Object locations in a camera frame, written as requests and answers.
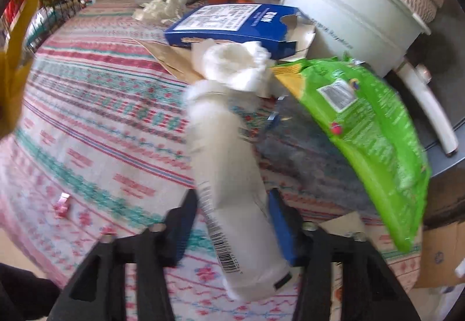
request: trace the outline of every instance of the white bucket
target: white bucket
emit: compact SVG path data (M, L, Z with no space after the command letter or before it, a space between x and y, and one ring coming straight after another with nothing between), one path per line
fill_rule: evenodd
M385 76L404 60L420 33L429 28L402 0L284 0L317 27L309 58L351 57Z

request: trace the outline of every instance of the crumpled tissue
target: crumpled tissue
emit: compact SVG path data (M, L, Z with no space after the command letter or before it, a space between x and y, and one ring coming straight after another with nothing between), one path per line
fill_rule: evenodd
M185 13L186 3L187 0L152 0L143 4L143 10L136 10L133 18L142 22L176 22Z
M268 98L274 65L271 54L259 42L216 43L207 39L192 44L192 66L207 80L230 89Z

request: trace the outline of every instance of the cardboard box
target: cardboard box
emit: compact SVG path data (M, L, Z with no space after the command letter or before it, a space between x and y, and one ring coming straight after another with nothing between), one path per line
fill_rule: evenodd
M297 60L307 55L315 27L298 8L271 4L202 6L169 27L171 46L190 47L205 39L220 42L260 42L273 60Z
M442 227L465 220L465 163L459 163L444 173L431 178L424 225Z
M465 283L455 268L465 258L465 223L452 223L423 232L420 276L416 288L455 286Z

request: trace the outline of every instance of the yellow handle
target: yellow handle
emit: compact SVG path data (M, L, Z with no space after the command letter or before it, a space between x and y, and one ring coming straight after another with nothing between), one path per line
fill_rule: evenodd
M18 68L24 35L39 0L25 0L10 34L6 52L0 52L0 139L13 131L21 115L24 86L32 59Z

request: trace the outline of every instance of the patterned tablecloth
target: patterned tablecloth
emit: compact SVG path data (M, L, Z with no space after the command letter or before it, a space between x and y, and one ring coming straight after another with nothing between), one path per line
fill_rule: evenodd
M162 220L194 185L185 153L186 85L132 40L164 41L161 27L133 20L133 11L129 0L99 2L53 34L37 53L22 119L1 142L4 228L59 285L102 233L138 233ZM265 101L254 114L239 113L258 128L270 109ZM321 222L348 212L264 167L266 187L279 187L304 218ZM73 197L66 219L53 211L61 192ZM409 290L418 276L421 237L402 255L380 220L363 221ZM230 300L201 214L179 267L165 272L180 321L290 320L297 299L292 289L261 302ZM133 294L133 270L128 277ZM133 296L127 308L135 320Z

